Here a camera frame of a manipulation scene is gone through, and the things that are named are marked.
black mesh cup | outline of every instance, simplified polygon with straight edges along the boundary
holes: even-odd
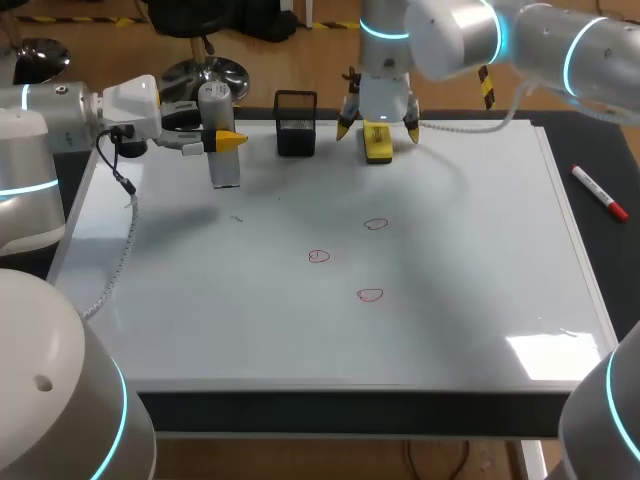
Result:
[[[318,94],[278,90],[273,102],[278,155],[311,157],[316,150]]]

yellow eraser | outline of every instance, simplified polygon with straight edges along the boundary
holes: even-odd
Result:
[[[388,123],[364,120],[364,150],[367,163],[391,163],[393,144]]]

wooden floor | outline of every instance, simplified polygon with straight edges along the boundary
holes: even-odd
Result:
[[[593,11],[593,0],[555,0],[559,6]],[[316,0],[314,20],[357,21],[359,0]],[[607,11],[640,18],[640,2],[602,0]],[[16,12],[49,16],[139,16],[132,0],[81,3],[78,0],[33,0]],[[129,78],[159,76],[190,57],[189,42],[162,37],[147,25],[22,26],[25,37],[51,37],[71,51],[71,65],[60,80],[82,80],[95,91]],[[279,89],[318,92],[320,107],[339,107],[346,93],[340,77],[358,61],[356,30],[299,30],[281,44],[269,44],[235,32],[210,36],[216,53],[232,58],[249,71],[251,91],[244,104],[271,107]],[[509,107],[520,79],[508,66],[492,66],[496,107]],[[412,86],[423,109],[484,109],[475,72],[433,84],[418,74]],[[537,91],[524,100],[526,109],[563,109],[552,95]],[[640,159],[640,130],[625,129],[628,143]],[[173,479],[404,479],[406,444],[398,440],[164,440],[159,442],[158,478]],[[557,462],[557,446],[547,445]],[[462,451],[461,442],[415,441],[415,463],[425,480],[447,479]],[[471,458],[460,480],[511,479],[505,443],[471,442]]]

glowing blue ring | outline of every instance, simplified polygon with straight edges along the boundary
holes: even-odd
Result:
[[[578,46],[578,42],[583,37],[583,35],[587,33],[587,30],[589,30],[592,26],[594,26],[600,20],[605,20],[605,19],[606,17],[594,18],[589,23],[587,23],[584,27],[582,27],[582,30],[578,32],[578,34],[576,35],[576,38],[574,38],[573,42],[571,42],[571,46],[569,47],[567,56],[564,58],[564,68],[562,69],[562,78],[564,79],[564,88],[565,90],[567,90],[567,92],[569,92],[570,95],[574,97],[576,96],[576,94],[573,93],[573,90],[571,89],[571,85],[569,83],[569,67],[571,66],[571,57],[573,56],[574,50]]]
[[[624,443],[627,444],[631,453],[636,457],[636,460],[640,462],[640,450],[636,447],[636,444],[631,439],[631,436],[627,432],[627,429],[624,428],[622,424],[622,420],[620,419],[620,415],[618,414],[618,409],[616,408],[616,404],[613,401],[613,388],[611,386],[611,371],[613,370],[613,357],[615,356],[617,350],[615,350],[611,356],[609,357],[609,364],[607,365],[607,376],[606,376],[606,390],[607,390],[607,401],[609,402],[609,409],[611,410],[611,416],[613,417],[613,423],[618,427],[618,431],[620,432],[620,436],[624,440]]]
[[[124,432],[124,425],[127,423],[127,385],[124,383],[124,377],[122,376],[122,372],[116,364],[115,360],[111,359],[113,364],[116,366],[116,370],[118,370],[118,375],[120,375],[120,383],[122,384],[122,418],[120,418],[120,427],[118,428],[118,433],[116,433],[116,438],[113,440],[113,445],[111,445],[111,450],[107,453],[107,456],[104,457],[102,464],[96,470],[96,473],[93,474],[90,480],[98,480],[100,476],[104,473],[105,469],[109,465],[109,462],[113,458],[113,455],[116,453],[116,449],[118,448],[118,444],[120,443],[120,439],[122,438],[122,432]]]
[[[55,187],[58,184],[58,179],[52,180],[40,185],[33,185],[31,187],[12,188],[11,190],[0,190],[0,197],[8,197],[11,195],[20,195],[21,193],[37,192],[46,188]]]
[[[364,24],[364,22],[362,21],[362,19],[360,19],[360,26],[368,34],[373,35],[374,37],[384,38],[385,40],[403,40],[405,38],[409,38],[409,34],[408,33],[395,33],[395,34],[393,34],[393,33],[376,32],[375,30],[372,30],[371,28],[367,27]]]
[[[500,55],[500,49],[502,47],[502,27],[500,26],[500,20],[498,19],[498,14],[496,13],[495,8],[493,8],[493,5],[487,2],[487,0],[480,0],[480,2],[482,2],[482,4],[489,10],[491,10],[491,15],[493,15],[493,22],[496,24],[496,35],[498,36],[498,39],[496,42],[496,53],[493,54],[493,58],[489,61],[489,64],[492,64],[496,61],[498,55]]]
[[[22,87],[22,109],[27,109],[27,95],[29,94],[29,84]]]

whiteboard marker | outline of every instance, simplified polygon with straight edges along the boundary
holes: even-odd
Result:
[[[600,188],[593,179],[585,173],[579,166],[574,165],[571,167],[571,173],[578,179],[582,184],[587,187],[591,193],[593,193],[598,199],[605,204],[605,206],[609,209],[611,213],[618,219],[619,222],[626,222],[629,220],[629,215],[625,212],[620,205],[616,201],[611,198],[607,192]]]

